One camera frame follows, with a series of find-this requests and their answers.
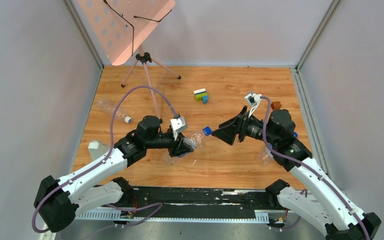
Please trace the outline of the white carton with cap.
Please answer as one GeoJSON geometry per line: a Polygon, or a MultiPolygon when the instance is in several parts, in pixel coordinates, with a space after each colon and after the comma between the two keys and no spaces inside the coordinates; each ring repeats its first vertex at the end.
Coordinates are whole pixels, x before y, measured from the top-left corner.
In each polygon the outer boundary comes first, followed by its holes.
{"type": "Polygon", "coordinates": [[[99,159],[110,150],[110,146],[98,140],[92,140],[88,145],[88,152],[92,161],[99,159]]]}

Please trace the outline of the pink music stand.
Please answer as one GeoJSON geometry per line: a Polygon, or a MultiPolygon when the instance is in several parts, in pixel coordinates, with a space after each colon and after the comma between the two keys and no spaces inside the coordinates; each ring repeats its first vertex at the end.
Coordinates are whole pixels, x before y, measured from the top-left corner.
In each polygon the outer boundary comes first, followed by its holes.
{"type": "Polygon", "coordinates": [[[181,76],[144,51],[143,43],[173,10],[173,0],[75,0],[74,6],[101,57],[112,66],[121,66],[135,57],[125,87],[138,63],[142,64],[147,85],[152,86],[149,64],[155,63],[177,79],[181,76]]]}

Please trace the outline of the clear bottle white cap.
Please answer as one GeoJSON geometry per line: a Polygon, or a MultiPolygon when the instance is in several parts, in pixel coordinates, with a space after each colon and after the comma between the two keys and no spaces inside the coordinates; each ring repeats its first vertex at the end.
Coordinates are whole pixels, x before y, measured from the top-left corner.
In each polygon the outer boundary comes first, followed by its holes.
{"type": "MultiPolygon", "coordinates": [[[[108,99],[108,98],[100,98],[97,100],[96,106],[105,114],[109,115],[110,117],[113,115],[115,108],[117,106],[117,103],[108,99]]],[[[128,115],[128,113],[119,107],[115,112],[115,120],[125,122],[127,124],[132,123],[132,118],[128,115]]]]}

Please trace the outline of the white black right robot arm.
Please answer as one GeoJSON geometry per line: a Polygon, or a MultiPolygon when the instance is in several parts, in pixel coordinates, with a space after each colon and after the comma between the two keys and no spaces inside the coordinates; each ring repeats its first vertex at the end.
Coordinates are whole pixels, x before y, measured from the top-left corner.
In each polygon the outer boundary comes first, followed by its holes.
{"type": "Polygon", "coordinates": [[[295,123],[286,109],[266,114],[264,120],[249,116],[247,107],[223,122],[212,136],[232,145],[245,137],[262,140],[269,156],[303,183],[312,201],[278,179],[265,190],[266,204],[272,209],[287,208],[317,228],[327,240],[372,240],[380,218],[366,213],[345,196],[318,165],[309,149],[295,136],[295,123]]]}

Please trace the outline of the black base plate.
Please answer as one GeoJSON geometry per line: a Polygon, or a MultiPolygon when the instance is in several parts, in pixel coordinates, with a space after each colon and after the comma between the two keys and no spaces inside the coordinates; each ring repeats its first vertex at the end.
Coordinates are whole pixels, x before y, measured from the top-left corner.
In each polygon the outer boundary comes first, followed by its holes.
{"type": "Polygon", "coordinates": [[[261,189],[136,186],[114,206],[144,208],[155,203],[163,204],[155,218],[252,219],[256,211],[286,212],[261,189]]]}

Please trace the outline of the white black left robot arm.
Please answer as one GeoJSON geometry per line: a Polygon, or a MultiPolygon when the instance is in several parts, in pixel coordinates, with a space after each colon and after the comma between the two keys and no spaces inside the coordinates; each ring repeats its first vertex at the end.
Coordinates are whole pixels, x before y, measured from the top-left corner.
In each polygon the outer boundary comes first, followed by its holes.
{"type": "Polygon", "coordinates": [[[68,227],[77,216],[97,207],[115,203],[129,206],[133,201],[133,188],[127,180],[118,177],[105,185],[97,184],[143,159],[149,149],[166,149],[170,157],[178,158],[192,153],[198,143],[181,133],[187,128],[184,118],[179,116],[173,121],[163,132],[160,119],[147,115],[136,129],[88,165],[57,179],[51,175],[45,177],[33,204],[33,230],[45,232],[36,226],[38,216],[46,223],[48,231],[57,233],[68,227]]]}

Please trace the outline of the clear Pepsi bottle blue label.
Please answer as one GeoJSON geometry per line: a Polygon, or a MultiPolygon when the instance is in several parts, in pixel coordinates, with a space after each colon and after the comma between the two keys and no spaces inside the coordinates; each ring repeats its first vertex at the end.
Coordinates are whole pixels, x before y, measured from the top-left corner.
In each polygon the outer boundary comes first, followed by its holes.
{"type": "Polygon", "coordinates": [[[192,148],[191,151],[186,152],[186,153],[182,153],[178,156],[170,156],[170,154],[168,152],[166,152],[163,155],[162,159],[165,161],[167,166],[172,166],[172,165],[176,164],[178,161],[180,161],[186,155],[192,153],[197,148],[200,148],[201,146],[203,146],[206,139],[208,138],[208,136],[211,133],[212,133],[212,130],[210,127],[205,127],[203,129],[199,129],[199,130],[195,130],[195,131],[191,132],[190,134],[188,134],[185,137],[185,139],[183,141],[188,147],[192,148]]]}

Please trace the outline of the brown small block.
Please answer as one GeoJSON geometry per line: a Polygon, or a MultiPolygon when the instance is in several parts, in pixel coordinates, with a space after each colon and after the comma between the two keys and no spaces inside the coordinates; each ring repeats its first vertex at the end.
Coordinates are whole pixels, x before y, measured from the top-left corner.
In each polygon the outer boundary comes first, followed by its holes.
{"type": "Polygon", "coordinates": [[[273,101],[270,106],[273,111],[280,110],[282,108],[282,104],[280,101],[273,101]]]}

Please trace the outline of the coloured toy brick stack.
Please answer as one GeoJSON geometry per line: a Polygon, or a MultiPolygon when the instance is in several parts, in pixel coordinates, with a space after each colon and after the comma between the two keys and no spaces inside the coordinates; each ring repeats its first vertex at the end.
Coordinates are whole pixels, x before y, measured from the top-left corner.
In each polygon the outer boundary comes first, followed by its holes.
{"type": "Polygon", "coordinates": [[[202,102],[204,105],[208,103],[209,95],[205,88],[194,90],[193,94],[196,102],[202,102]]]}

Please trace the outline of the clear bottle blue cap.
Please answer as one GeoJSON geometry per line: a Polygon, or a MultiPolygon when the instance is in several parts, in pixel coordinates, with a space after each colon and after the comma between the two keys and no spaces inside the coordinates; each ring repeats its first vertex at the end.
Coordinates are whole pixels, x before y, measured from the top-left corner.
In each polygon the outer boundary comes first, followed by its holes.
{"type": "Polygon", "coordinates": [[[258,154],[258,159],[262,161],[263,165],[267,165],[272,161],[276,161],[279,165],[284,165],[289,162],[288,159],[278,156],[271,152],[271,149],[276,152],[286,155],[288,157],[298,159],[301,153],[301,142],[297,139],[298,134],[293,132],[292,135],[278,136],[274,133],[266,132],[266,140],[270,147],[264,149],[258,154]]]}

